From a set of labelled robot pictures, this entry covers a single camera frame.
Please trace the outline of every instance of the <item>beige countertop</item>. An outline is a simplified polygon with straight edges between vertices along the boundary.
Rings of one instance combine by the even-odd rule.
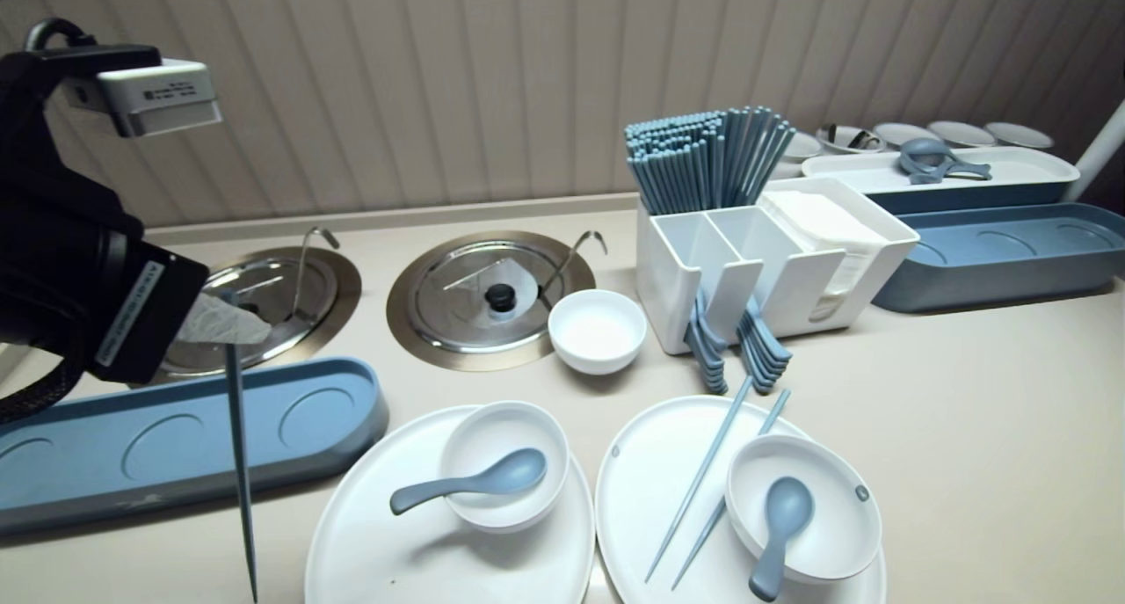
[[[508,371],[444,371],[395,343],[384,308],[395,277],[421,252],[493,228],[566,243],[597,228],[610,254],[588,247],[584,255],[598,287],[636,298],[634,213],[596,207],[583,200],[450,211],[449,219],[442,211],[318,219],[334,228],[342,254],[363,277],[359,307],[318,357],[372,364],[390,429],[448,406],[539,404],[566,427],[593,485],[627,421],[659,400],[704,391],[691,359],[665,355],[649,334],[637,363],[614,377],[575,375],[555,355]],[[583,211],[536,215],[568,208]],[[443,219],[461,220],[438,224]],[[219,263],[291,246],[297,236],[261,235],[302,232],[313,220],[178,228],[155,238],[219,236],[172,246]],[[794,359],[778,384],[793,390],[784,416],[846,457],[871,485],[883,515],[890,601],[1125,602],[1123,328],[1118,283],[1108,295],[939,316],[868,307],[847,331],[785,341]],[[25,360],[4,393],[48,363],[44,355]],[[742,375],[734,352],[727,369]],[[88,377],[73,397],[119,389]],[[308,546],[338,483],[255,496],[262,602],[304,600]],[[233,499],[0,541],[0,600],[12,603],[250,602]],[[614,601],[595,565],[586,603]]]

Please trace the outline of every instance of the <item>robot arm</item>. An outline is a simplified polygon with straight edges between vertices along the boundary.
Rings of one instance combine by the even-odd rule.
[[[68,47],[45,48],[63,34]],[[116,193],[66,168],[44,118],[63,84],[72,105],[107,112],[123,136],[220,120],[201,63],[152,46],[100,46],[46,19],[0,58],[0,341],[63,357],[0,399],[0,424],[51,406],[82,372],[147,382],[207,279],[207,268],[143,241]]]

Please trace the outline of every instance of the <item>white pole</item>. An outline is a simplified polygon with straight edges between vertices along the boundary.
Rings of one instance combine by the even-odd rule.
[[[1080,175],[1066,188],[1065,195],[1062,196],[1063,202],[1073,202],[1082,195],[1082,191],[1086,191],[1087,187],[1090,187],[1094,179],[1101,172],[1101,168],[1105,168],[1109,159],[1116,154],[1117,148],[1120,148],[1122,143],[1125,143],[1125,100],[1122,100],[1122,103],[1117,106],[1117,111],[1110,116],[1109,123],[1101,127],[1097,138],[1094,138],[1094,143],[1090,143],[1090,146],[1086,148],[1086,154],[1078,159],[1074,166],[1078,168]]]

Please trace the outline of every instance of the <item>lid knob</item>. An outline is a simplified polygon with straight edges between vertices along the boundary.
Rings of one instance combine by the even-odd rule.
[[[485,299],[494,312],[511,312],[515,308],[515,288],[508,283],[495,283],[485,290]]]

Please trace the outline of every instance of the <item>chopstick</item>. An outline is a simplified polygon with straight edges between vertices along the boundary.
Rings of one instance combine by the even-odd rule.
[[[746,394],[750,390],[752,380],[752,377],[747,377],[742,382],[742,388],[739,388],[737,395],[735,395],[735,399],[731,400],[730,411],[728,411],[727,416],[723,417],[722,425],[719,426],[719,432],[716,432],[714,439],[711,440],[711,448],[708,449],[706,457],[703,457],[703,462],[700,463],[700,469],[695,472],[695,479],[692,480],[691,487],[687,488],[687,494],[684,495],[684,501],[680,504],[680,510],[676,512],[676,516],[672,520],[672,524],[668,525],[668,532],[664,534],[664,541],[660,543],[660,549],[656,552],[656,557],[652,558],[652,565],[648,568],[648,574],[645,576],[646,583],[652,577],[652,573],[656,571],[656,566],[660,564],[660,558],[668,549],[668,543],[672,542],[672,537],[675,535],[676,529],[680,528],[680,521],[684,520],[687,506],[691,505],[692,499],[695,497],[695,492],[700,488],[700,484],[703,481],[703,476],[706,475],[708,468],[710,468],[711,462],[714,461],[714,456],[719,453],[719,447],[722,445],[723,436],[727,436],[727,431],[729,431],[730,425],[735,423],[735,417],[738,416],[738,409],[742,406],[742,400],[746,399]]]
[[[774,422],[777,420],[777,416],[781,415],[781,411],[785,407],[785,403],[789,400],[789,396],[790,396],[790,390],[788,388],[784,388],[781,395],[777,396],[777,400],[775,400],[774,407],[770,409],[770,415],[766,416],[766,421],[763,421],[762,429],[759,429],[758,431],[758,436],[765,435],[767,432],[771,431],[771,429],[774,425]],[[716,505],[714,510],[711,512],[711,517],[706,520],[706,524],[703,525],[703,531],[700,532],[700,537],[695,539],[695,546],[692,547],[691,552],[687,555],[687,559],[684,560],[684,566],[680,568],[680,573],[676,575],[676,579],[672,583],[672,591],[676,589],[676,585],[680,584],[680,580],[683,579],[684,574],[687,573],[687,567],[692,565],[692,560],[695,559],[695,556],[699,555],[700,549],[703,548],[703,543],[706,542],[708,537],[711,535],[711,532],[714,530],[716,524],[719,523],[719,519],[722,519],[722,515],[726,513],[727,513],[727,498],[722,497],[719,499],[719,505]]]
[[[742,207],[795,133],[768,107],[670,116],[624,128],[626,162],[650,215]]]

